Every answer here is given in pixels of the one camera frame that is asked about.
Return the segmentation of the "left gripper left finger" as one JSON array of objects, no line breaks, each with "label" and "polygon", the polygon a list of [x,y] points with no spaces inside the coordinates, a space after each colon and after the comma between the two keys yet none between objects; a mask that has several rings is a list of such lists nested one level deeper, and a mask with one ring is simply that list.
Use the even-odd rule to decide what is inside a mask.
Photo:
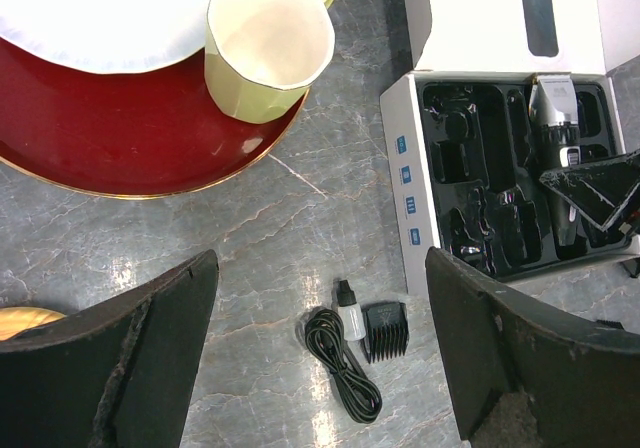
[{"label": "left gripper left finger", "polygon": [[206,250],[3,341],[2,446],[179,446],[218,280]]}]

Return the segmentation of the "black silver hair clipper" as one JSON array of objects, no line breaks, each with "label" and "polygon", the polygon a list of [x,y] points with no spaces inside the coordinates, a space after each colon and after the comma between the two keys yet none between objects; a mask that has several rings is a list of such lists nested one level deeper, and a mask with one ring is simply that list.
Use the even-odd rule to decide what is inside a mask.
[{"label": "black silver hair clipper", "polygon": [[[537,75],[528,114],[541,172],[581,163],[578,99],[569,75]],[[575,243],[579,215],[553,191],[547,201],[556,249],[564,250]]]}]

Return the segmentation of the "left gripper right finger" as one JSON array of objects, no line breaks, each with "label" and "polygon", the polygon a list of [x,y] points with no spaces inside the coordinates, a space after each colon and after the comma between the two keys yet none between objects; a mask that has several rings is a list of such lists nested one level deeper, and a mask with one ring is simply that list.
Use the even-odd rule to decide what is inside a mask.
[{"label": "left gripper right finger", "polygon": [[498,282],[448,252],[425,259],[461,439],[487,447],[636,447],[639,337]]}]

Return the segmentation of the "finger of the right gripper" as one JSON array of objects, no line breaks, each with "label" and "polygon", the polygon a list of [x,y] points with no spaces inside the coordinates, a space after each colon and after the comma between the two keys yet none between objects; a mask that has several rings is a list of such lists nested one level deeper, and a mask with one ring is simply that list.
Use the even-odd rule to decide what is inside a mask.
[{"label": "finger of the right gripper", "polygon": [[639,231],[639,151],[543,172],[543,186],[602,232]]}]

